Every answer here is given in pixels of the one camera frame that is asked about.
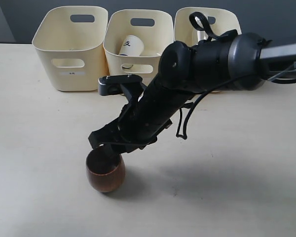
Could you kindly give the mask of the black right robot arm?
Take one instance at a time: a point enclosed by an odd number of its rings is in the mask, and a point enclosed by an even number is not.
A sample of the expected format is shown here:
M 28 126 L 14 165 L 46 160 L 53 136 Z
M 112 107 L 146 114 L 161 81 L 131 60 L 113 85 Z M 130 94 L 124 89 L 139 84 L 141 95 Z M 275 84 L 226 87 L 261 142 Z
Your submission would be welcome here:
M 149 85 L 138 75 L 99 78 L 103 96 L 124 94 L 120 115 L 91 132 L 93 149 L 122 154 L 156 142 L 182 108 L 193 111 L 192 97 L 203 99 L 215 90 L 255 90 L 265 81 L 296 83 L 296 36 L 265 40 L 254 33 L 222 35 L 189 47 L 175 41 L 163 51 L 158 73 Z

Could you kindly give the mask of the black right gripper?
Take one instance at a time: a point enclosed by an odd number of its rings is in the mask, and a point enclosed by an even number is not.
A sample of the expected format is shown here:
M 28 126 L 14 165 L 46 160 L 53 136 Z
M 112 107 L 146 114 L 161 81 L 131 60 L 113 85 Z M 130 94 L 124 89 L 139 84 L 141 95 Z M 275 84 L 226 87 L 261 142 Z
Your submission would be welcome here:
M 141 82 L 123 83 L 128 100 L 118 122 L 108 123 L 88 136 L 91 148 L 103 145 L 107 157 L 142 149 L 156 142 L 158 134 L 172 125 L 173 91 L 157 81 L 143 88 Z

